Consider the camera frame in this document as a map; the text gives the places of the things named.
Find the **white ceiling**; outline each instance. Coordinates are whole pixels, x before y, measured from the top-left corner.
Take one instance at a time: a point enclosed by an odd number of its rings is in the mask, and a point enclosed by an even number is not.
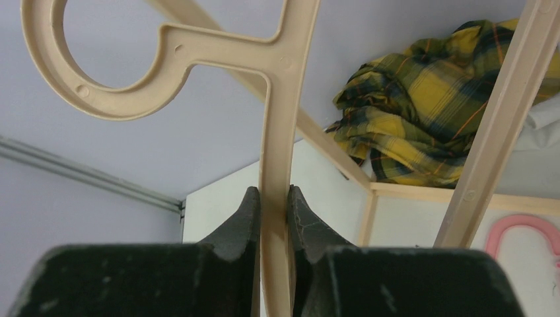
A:
[[[517,17],[523,0],[323,0],[301,104],[323,126],[332,97],[360,64],[443,36],[467,20]],[[203,0],[231,32],[274,33],[281,0]],[[93,79],[122,87],[140,79],[164,22],[140,0],[70,0],[65,33]],[[0,134],[183,198],[258,160],[263,106],[220,69],[195,67],[177,98],[152,116],[107,122],[75,110],[43,81],[20,30],[19,2],[0,11]]]

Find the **white wall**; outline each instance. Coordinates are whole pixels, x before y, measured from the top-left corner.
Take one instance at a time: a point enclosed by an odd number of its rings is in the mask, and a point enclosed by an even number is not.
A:
[[[0,316],[53,246],[180,235],[178,214],[0,157]]]

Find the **white fabric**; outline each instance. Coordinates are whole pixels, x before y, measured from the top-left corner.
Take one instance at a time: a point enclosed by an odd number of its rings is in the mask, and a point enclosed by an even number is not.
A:
[[[560,94],[529,110],[514,151],[545,149],[560,142]]]

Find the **plaid fabric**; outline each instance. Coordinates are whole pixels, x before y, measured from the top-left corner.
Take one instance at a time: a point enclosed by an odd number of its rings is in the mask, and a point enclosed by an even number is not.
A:
[[[327,133],[359,164],[370,152],[380,182],[453,188],[516,25],[467,22],[362,65],[334,98],[343,118]],[[559,91],[555,53],[535,104]]]

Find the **beige plastic hanger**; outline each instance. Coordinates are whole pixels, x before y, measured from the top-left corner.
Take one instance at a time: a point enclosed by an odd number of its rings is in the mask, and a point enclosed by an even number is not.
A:
[[[220,25],[195,0],[146,0],[146,2],[170,21],[222,31]],[[267,87],[260,76],[238,71],[229,71],[229,73],[259,100],[264,102]],[[297,114],[296,132],[326,157],[348,179],[356,182],[368,194],[372,192],[370,189],[371,177],[342,150],[331,136],[324,133],[323,128],[313,121],[301,106]]]
[[[177,95],[197,64],[265,79],[259,187],[263,290],[270,317],[290,316],[293,305],[295,273],[287,249],[285,208],[296,113],[319,4],[285,0],[280,25],[268,39],[165,23],[147,74],[129,87],[111,88],[88,77],[72,58],[63,32],[66,0],[22,0],[24,36],[39,72],[64,100],[98,118],[132,120],[156,112]]]

